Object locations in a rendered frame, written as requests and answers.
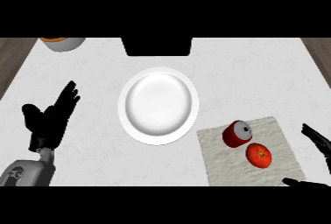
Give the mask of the grey bowl with orange contents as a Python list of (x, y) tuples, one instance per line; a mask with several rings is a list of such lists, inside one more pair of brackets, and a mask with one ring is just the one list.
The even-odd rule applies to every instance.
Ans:
[(84, 38), (41, 38), (40, 40), (46, 44), (46, 47), (58, 53), (72, 51), (86, 41)]

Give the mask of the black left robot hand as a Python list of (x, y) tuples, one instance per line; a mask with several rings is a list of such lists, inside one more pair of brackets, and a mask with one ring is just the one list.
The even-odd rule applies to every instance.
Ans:
[(46, 108), (46, 111), (41, 111), (34, 104), (22, 106), (25, 127), (31, 131), (28, 149), (33, 152), (37, 152), (41, 148), (53, 150), (59, 146), (78, 100), (77, 83), (71, 81), (55, 104)]

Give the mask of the white round plate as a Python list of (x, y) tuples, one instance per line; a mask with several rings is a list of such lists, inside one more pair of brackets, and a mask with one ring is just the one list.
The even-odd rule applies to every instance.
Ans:
[(180, 71), (157, 66), (132, 76), (118, 95), (118, 120), (135, 140), (148, 145), (176, 142), (198, 113), (198, 91)]

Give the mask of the pale woven placemat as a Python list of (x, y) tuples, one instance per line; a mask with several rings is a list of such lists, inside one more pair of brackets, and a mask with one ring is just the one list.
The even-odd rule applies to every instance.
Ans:
[(232, 148), (223, 141), (231, 124), (198, 131), (198, 141), (210, 186), (281, 186), (282, 179), (306, 175), (285, 140), (276, 119), (269, 116), (245, 122), (239, 131), (253, 135)]

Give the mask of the black appliance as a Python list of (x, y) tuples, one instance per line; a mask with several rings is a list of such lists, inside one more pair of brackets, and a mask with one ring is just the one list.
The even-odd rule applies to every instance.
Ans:
[(126, 53), (130, 57), (188, 56), (192, 38), (123, 38)]

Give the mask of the red can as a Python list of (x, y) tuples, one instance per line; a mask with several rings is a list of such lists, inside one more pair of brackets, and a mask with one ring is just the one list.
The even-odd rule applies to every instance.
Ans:
[(237, 148), (247, 144), (253, 139), (253, 130), (247, 122), (237, 120), (222, 132), (223, 143)]

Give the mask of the red tomato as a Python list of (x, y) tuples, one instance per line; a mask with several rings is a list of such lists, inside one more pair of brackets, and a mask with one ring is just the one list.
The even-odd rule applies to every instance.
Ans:
[(260, 169), (268, 168), (272, 164), (272, 152), (259, 143), (251, 143), (247, 146), (245, 158), (250, 164)]

